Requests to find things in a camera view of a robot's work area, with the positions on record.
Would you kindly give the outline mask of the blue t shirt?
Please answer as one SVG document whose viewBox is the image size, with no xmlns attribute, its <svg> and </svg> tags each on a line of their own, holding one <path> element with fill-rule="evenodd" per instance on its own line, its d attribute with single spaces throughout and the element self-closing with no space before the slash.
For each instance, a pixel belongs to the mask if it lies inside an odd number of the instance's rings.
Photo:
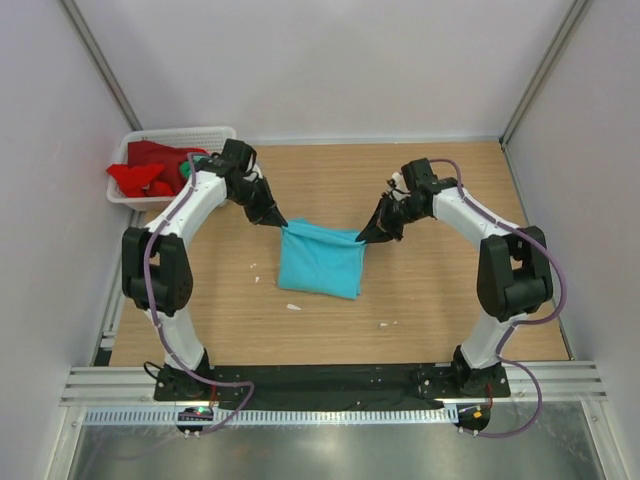
<svg viewBox="0 0 640 480">
<path fill-rule="evenodd" d="M 281 289 L 355 300 L 361 293 L 366 244 L 355 230 L 292 219 L 281 229 Z"/>
</svg>

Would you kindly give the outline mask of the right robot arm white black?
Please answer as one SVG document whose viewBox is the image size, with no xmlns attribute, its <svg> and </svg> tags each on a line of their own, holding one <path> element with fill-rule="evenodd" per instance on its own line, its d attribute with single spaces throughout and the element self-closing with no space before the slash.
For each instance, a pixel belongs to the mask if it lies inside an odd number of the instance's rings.
<svg viewBox="0 0 640 480">
<path fill-rule="evenodd" d="M 453 354 L 450 381 L 464 396 L 480 396 L 499 376 L 501 353 L 514 331 L 553 296 L 544 233 L 521 228 L 477 203 L 461 177 L 440 178 L 426 158 L 403 165 L 387 182 L 357 239 L 399 241 L 405 226 L 433 218 L 452 227 L 477 251 L 476 295 L 482 312 Z"/>
</svg>

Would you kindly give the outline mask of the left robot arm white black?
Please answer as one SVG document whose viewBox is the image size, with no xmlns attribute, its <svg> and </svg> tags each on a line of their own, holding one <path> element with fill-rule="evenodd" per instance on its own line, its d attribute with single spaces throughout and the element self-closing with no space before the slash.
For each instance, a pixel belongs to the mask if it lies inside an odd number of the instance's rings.
<svg viewBox="0 0 640 480">
<path fill-rule="evenodd" d="M 128 228 L 121 244 L 123 294 L 151 320 L 165 351 L 155 377 L 160 401 L 203 400 L 223 386 L 188 309 L 194 286 L 188 247 L 197 231 L 226 202 L 242 207 L 254 225 L 287 224 L 249 144 L 228 139 L 219 152 L 188 153 L 186 163 L 186 184 L 175 199 L 146 226 Z"/>
</svg>

